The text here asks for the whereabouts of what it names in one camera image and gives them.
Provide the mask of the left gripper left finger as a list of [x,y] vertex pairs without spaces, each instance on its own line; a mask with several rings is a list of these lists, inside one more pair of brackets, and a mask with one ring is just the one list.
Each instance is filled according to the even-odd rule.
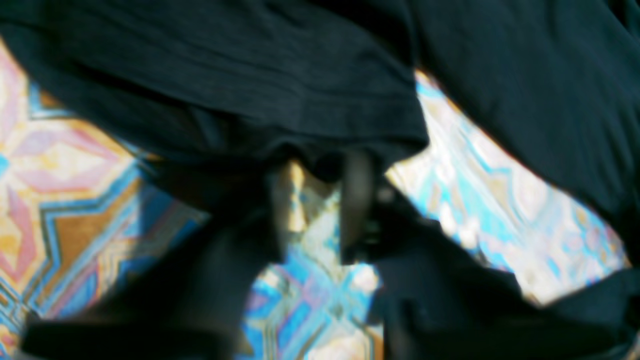
[[256,278],[286,257],[282,166],[226,173],[153,161],[151,182],[210,214],[161,259],[87,309],[32,318],[22,360],[231,360]]

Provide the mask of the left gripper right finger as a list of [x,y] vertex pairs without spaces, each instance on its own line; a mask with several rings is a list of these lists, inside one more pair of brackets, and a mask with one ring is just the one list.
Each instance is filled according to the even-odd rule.
[[371,322],[391,360],[622,360],[636,343],[636,270],[538,307],[514,273],[486,267],[425,218],[366,152],[345,155],[343,264],[382,280]]

